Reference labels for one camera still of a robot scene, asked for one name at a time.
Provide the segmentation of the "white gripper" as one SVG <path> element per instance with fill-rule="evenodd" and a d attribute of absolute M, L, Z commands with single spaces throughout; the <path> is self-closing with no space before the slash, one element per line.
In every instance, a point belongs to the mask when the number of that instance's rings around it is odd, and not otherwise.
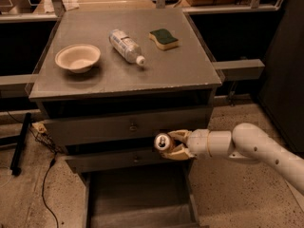
<path fill-rule="evenodd" d="M 175 141 L 181 142 L 173 149 L 161 152 L 161 156 L 173 161 L 185 161 L 193 158 L 209 158 L 207 129 L 197 129 L 191 133 L 186 129 L 168 132 L 168 135 Z"/>

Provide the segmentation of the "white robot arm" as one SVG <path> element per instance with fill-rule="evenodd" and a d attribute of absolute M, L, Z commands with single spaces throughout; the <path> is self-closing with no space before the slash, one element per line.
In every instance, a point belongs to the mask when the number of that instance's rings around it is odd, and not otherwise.
<path fill-rule="evenodd" d="M 173 161 L 224 158 L 241 163 L 264 162 L 304 194 L 304 160 L 251 123 L 240 123 L 233 131 L 182 129 L 160 133 L 154 147 L 162 157 Z"/>

